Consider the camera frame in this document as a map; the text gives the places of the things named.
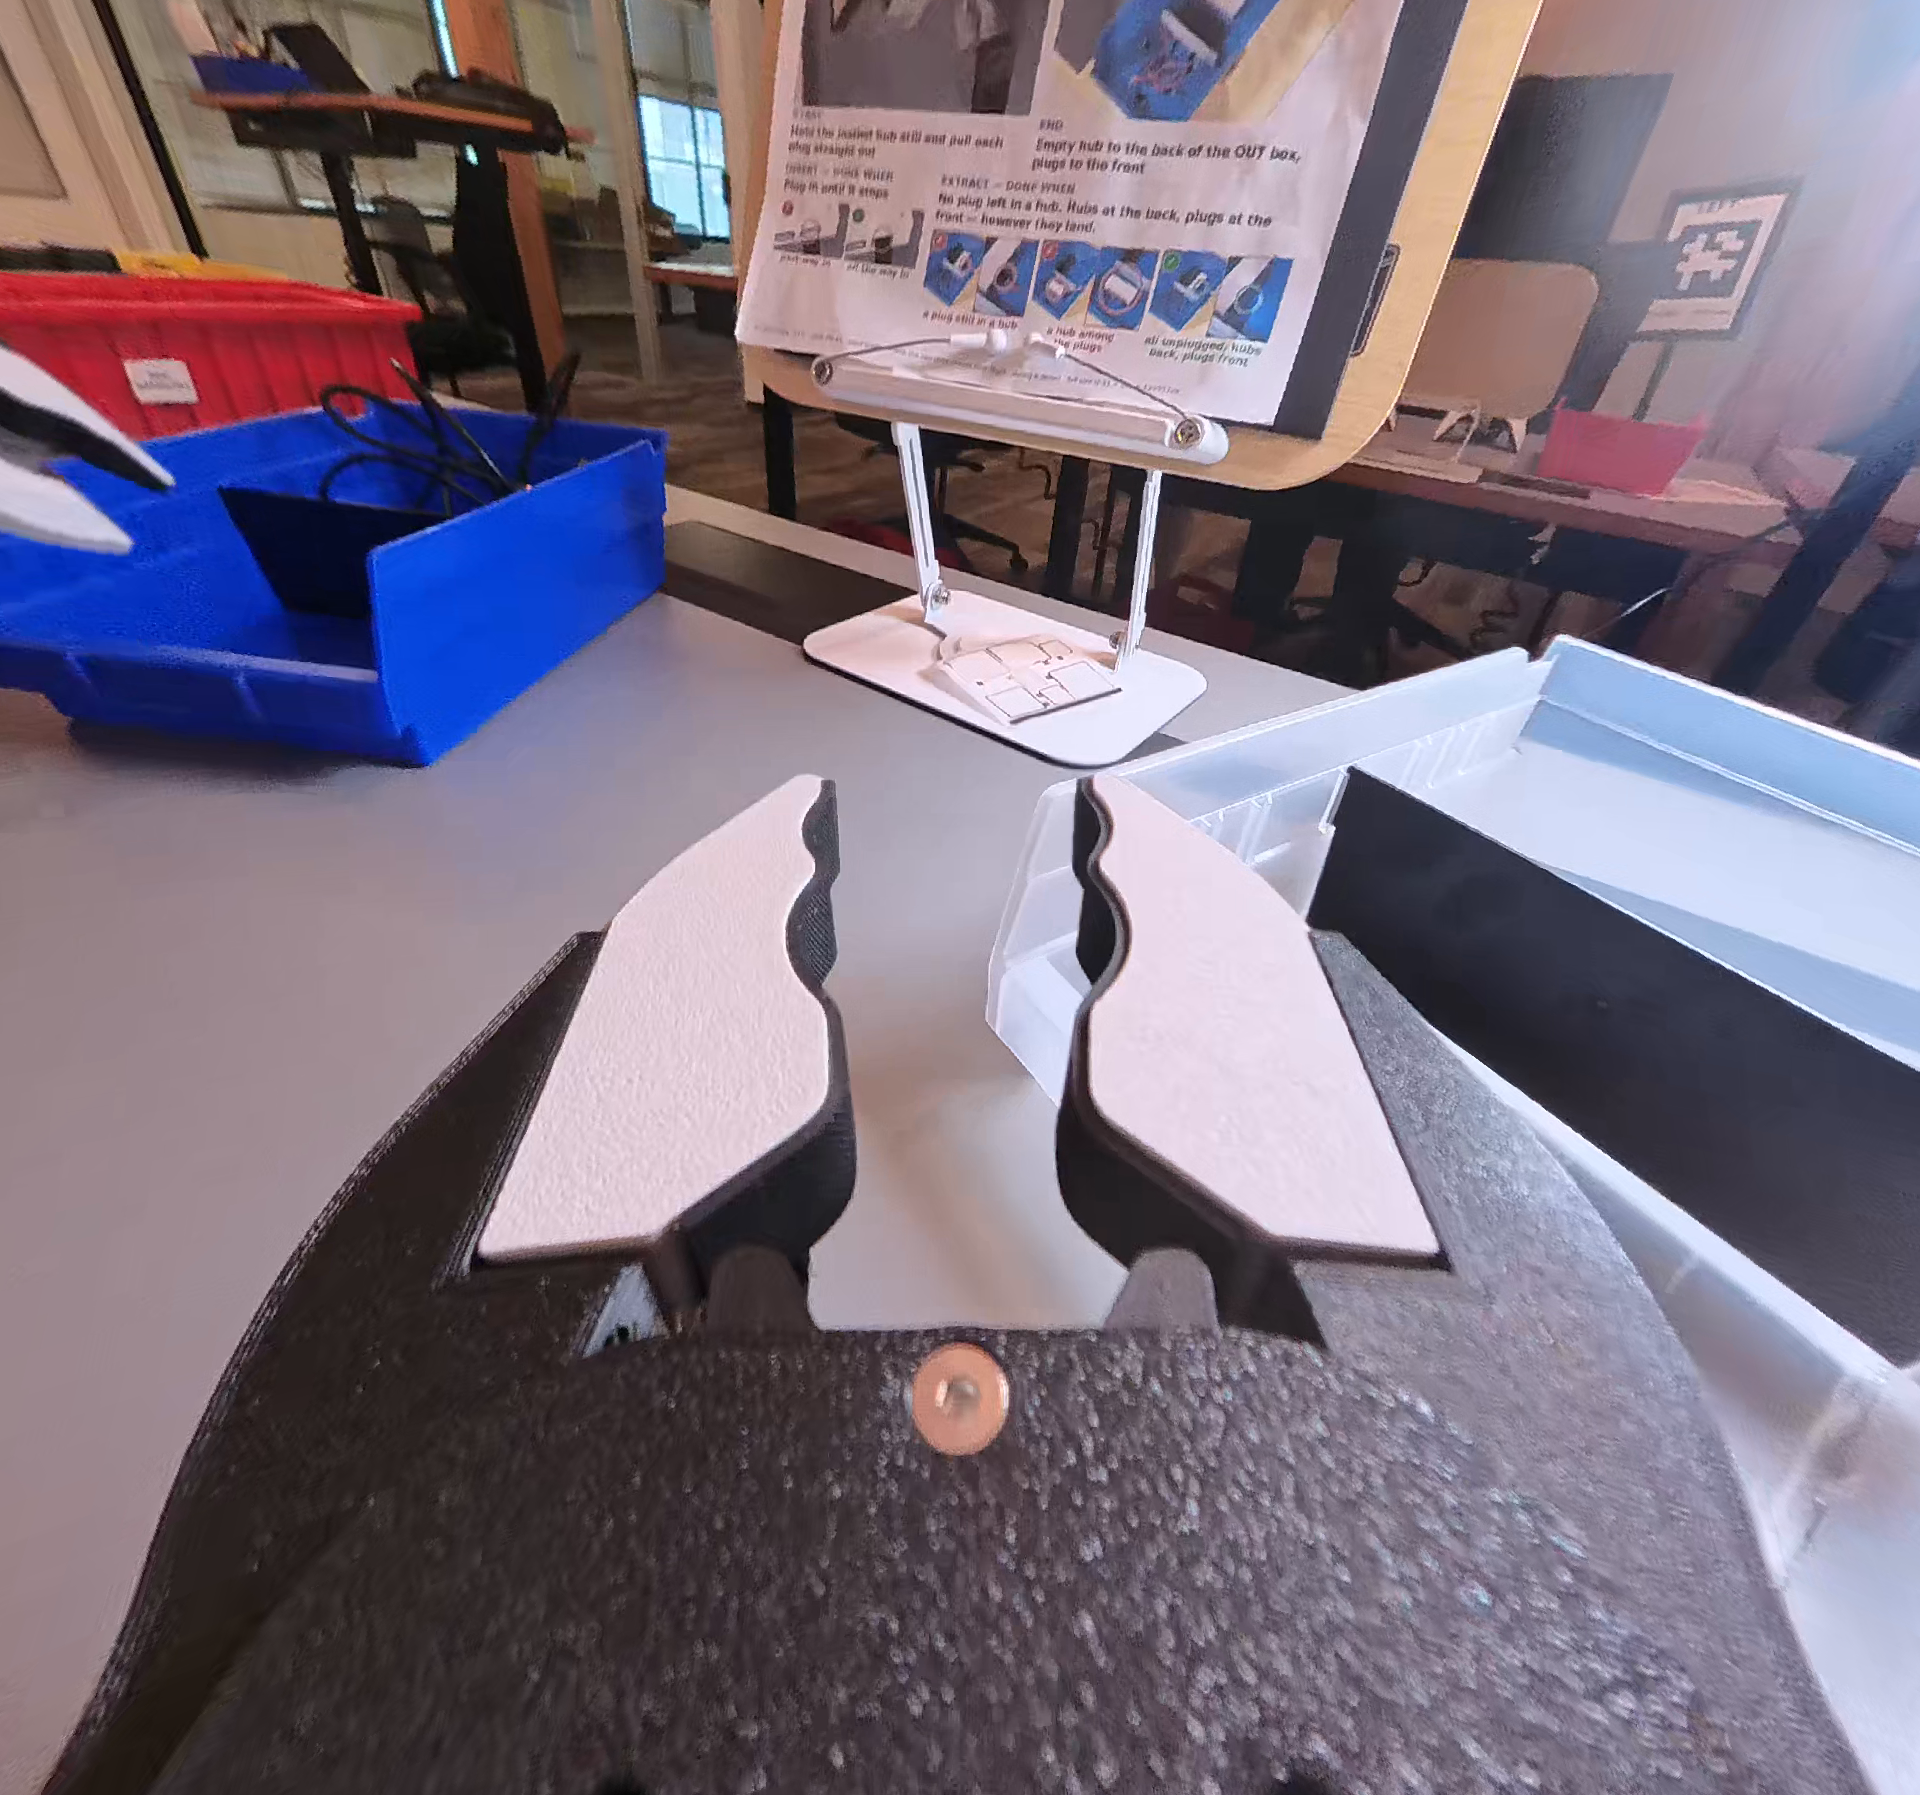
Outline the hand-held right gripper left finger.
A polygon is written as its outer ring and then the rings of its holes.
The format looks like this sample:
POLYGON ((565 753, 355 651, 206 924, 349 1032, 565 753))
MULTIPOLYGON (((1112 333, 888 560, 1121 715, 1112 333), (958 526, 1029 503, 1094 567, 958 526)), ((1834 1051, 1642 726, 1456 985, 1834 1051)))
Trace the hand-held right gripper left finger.
POLYGON ((840 792, 798 773, 612 917, 481 1265, 644 1251, 711 1269, 733 1249, 808 1265, 859 1181, 835 878, 840 792))

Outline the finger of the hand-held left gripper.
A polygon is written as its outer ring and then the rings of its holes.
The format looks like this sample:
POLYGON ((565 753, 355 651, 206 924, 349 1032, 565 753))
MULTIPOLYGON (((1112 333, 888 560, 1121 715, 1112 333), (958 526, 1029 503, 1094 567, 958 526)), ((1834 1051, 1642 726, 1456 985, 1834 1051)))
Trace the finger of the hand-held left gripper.
POLYGON ((171 476, 128 443, 98 410, 87 410, 51 370, 0 348, 0 446, 13 464, 87 464, 128 488, 170 494, 171 476))
POLYGON ((64 454, 41 446, 0 454, 0 530, 68 556, 128 556, 134 535, 109 521, 55 464, 64 454))

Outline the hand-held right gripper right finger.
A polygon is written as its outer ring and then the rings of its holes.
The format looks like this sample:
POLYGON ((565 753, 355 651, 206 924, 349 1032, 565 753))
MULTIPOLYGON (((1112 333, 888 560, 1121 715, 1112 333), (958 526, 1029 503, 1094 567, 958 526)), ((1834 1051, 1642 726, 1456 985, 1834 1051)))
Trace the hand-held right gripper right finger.
POLYGON ((1443 1269, 1310 924, 1127 777, 1072 786, 1072 962, 1057 1189, 1106 1251, 1443 1269))

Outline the black usb cable orange plugs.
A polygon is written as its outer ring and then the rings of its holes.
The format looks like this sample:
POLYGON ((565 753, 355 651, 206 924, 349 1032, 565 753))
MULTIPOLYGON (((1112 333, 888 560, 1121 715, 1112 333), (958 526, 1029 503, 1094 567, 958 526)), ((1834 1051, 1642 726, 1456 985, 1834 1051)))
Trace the black usb cable orange plugs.
POLYGON ((390 370, 412 414, 402 414, 397 395, 375 395, 355 381, 321 385, 326 425, 349 438, 349 454, 321 476, 321 503, 336 503, 336 494, 356 467, 411 479, 412 503, 434 512, 487 509, 524 488, 518 476, 495 464, 495 454, 434 401, 434 394, 418 376, 411 376, 402 365, 390 370))

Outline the blue plastic bin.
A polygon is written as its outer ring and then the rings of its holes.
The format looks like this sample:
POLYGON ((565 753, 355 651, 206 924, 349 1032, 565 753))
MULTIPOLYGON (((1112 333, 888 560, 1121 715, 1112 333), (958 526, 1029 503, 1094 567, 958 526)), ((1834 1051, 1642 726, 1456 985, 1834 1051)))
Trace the blue plastic bin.
MULTIPOLYGON (((533 414, 449 414, 514 476, 533 414)), ((73 464, 134 549, 8 535, 0 689, 86 726, 430 768, 662 590, 668 428, 559 419, 524 494, 372 556, 372 622, 281 607, 216 488, 313 495, 344 454, 349 438, 303 410, 161 438, 170 494, 73 464)), ((336 495, 418 509, 381 467, 336 495)))

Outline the clear plastic bin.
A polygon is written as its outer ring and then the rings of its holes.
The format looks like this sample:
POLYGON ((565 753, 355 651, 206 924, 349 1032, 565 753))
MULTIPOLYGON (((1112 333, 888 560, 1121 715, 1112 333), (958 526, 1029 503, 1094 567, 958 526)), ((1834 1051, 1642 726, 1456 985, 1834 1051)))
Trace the clear plastic bin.
MULTIPOLYGON (((1912 763, 1548 645, 1103 777, 1302 924, 1351 768, 1912 1066, 1912 763)), ((1066 1100, 1072 786, 1037 805, 991 1027, 1066 1100)), ((1310 924, 1443 1269, 1189 1249, 1047 1376, 1085 1454, 1140 1783, 1912 1790, 1912 1369, 1443 1040, 1310 924)))

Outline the red plastic bin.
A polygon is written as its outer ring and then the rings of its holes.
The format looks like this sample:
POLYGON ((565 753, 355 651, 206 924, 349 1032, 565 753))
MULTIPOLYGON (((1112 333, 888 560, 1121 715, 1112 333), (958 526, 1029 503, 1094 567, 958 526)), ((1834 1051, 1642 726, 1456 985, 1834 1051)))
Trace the red plastic bin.
POLYGON ((390 395, 412 324, 412 301, 298 278, 0 273, 0 342, 134 443, 298 414, 326 385, 390 395))

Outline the black divider panel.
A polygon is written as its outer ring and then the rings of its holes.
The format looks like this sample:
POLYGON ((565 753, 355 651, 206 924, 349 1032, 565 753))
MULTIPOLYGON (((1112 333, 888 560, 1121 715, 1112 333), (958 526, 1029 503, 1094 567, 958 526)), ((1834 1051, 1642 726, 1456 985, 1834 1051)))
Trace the black divider panel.
POLYGON ((1351 768, 1310 924, 1443 1040, 1912 1369, 1920 1076, 1351 768))
POLYGON ((428 509, 336 503, 281 488, 216 488, 281 607, 372 622, 372 556, 443 526, 428 509))

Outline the wooden standing desk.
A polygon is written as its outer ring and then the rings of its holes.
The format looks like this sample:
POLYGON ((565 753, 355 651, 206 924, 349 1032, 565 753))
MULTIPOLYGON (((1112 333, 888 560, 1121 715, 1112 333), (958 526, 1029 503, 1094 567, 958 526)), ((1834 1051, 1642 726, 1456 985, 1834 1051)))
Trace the wooden standing desk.
MULTIPOLYGON (((366 294, 381 294, 375 253, 356 218, 355 154, 390 154, 397 137, 412 143, 470 143, 481 154, 537 149, 542 131, 524 111, 500 104, 452 104, 418 97, 329 97, 329 91, 288 91, 288 97, 227 97, 227 91, 190 91, 195 104, 213 104, 235 125, 241 143, 260 149, 313 149, 329 211, 349 253, 349 278, 366 294)), ((503 170, 500 211, 514 228, 514 268, 524 290, 524 328, 537 348, 537 370, 546 376, 565 360, 565 310, 559 273, 546 253, 542 193, 533 170, 503 170)))

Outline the white document stand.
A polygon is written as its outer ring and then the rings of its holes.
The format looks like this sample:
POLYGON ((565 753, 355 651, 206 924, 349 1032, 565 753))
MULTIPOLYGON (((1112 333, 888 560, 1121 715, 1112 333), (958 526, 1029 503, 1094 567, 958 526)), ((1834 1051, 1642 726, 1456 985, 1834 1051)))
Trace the white document stand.
MULTIPOLYGON (((1399 410, 1399 385, 1423 348, 1436 278, 1452 268, 1456 233, 1473 208, 1476 170, 1502 131, 1502 104, 1519 86, 1536 19, 1546 0, 1467 0, 1460 26, 1426 111, 1423 149, 1411 160, 1376 310, 1362 324, 1362 342, 1331 394, 1331 414, 1314 438, 1284 438, 1270 425, 1208 419, 1189 410, 1140 410, 1112 395, 1055 395, 1042 394, 1037 360, 1072 360, 1072 348, 1006 333, 958 333, 958 370, 894 370, 868 360, 796 360, 744 348, 748 370, 785 395, 827 414, 879 419, 894 443, 900 503, 919 585, 825 634, 808 634, 798 652, 835 674, 859 674, 900 704, 921 704, 976 731, 991 731, 1055 768, 1112 768, 1140 736, 1172 726, 1189 704, 1203 701, 1203 669, 1189 659, 1140 651, 1150 583, 1160 549, 1163 488, 1246 488, 1284 494, 1310 488, 1346 467, 1399 410), (927 494, 927 438, 976 438, 1000 446, 1029 446, 1078 464, 1121 464, 1140 476, 1135 495, 1135 567, 1127 590, 1127 622, 1112 628, 1055 628, 1006 596, 964 590, 947 578, 934 543, 934 494, 927 494), (999 726, 934 669, 947 635, 1066 635, 1078 652, 1112 668, 1121 701, 1057 711, 1027 726, 999 726)), ((774 75, 777 75, 777 4, 766 4, 774 75)), ((762 171, 766 171, 766 125, 748 178, 748 226, 762 226, 762 171)))

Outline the pink box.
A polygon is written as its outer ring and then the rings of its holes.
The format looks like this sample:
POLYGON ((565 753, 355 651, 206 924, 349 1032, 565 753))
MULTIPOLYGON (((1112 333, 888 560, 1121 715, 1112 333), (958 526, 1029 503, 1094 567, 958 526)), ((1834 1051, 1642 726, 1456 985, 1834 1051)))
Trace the pink box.
POLYGON ((1626 495, 1661 495, 1698 458, 1709 419, 1628 419, 1595 410, 1554 410, 1538 476, 1568 488, 1602 488, 1626 495))

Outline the beige chair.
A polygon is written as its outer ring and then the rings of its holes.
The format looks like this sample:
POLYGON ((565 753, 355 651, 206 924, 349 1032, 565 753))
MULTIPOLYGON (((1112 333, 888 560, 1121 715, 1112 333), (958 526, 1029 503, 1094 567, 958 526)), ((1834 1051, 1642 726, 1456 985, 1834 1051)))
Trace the beige chair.
POLYGON ((1554 401, 1595 301, 1602 278, 1581 264, 1452 258, 1399 410, 1526 425, 1554 401))

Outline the printed instruction sheet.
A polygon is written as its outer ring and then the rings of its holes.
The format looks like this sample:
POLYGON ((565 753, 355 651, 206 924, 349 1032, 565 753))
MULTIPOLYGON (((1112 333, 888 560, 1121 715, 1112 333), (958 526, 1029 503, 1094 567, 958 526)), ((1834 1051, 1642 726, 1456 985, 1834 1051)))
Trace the printed instruction sheet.
POLYGON ((766 0, 740 342, 1314 438, 1467 0, 766 0))

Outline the black-white tag sign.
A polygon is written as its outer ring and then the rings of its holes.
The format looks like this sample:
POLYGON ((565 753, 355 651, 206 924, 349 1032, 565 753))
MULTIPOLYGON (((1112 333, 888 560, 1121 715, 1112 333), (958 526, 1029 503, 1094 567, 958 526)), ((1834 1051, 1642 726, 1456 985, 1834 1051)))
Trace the black-white tag sign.
POLYGON ((1802 178, 1675 188, 1656 226, 1656 287, 1634 342, 1727 342, 1789 226, 1802 178))

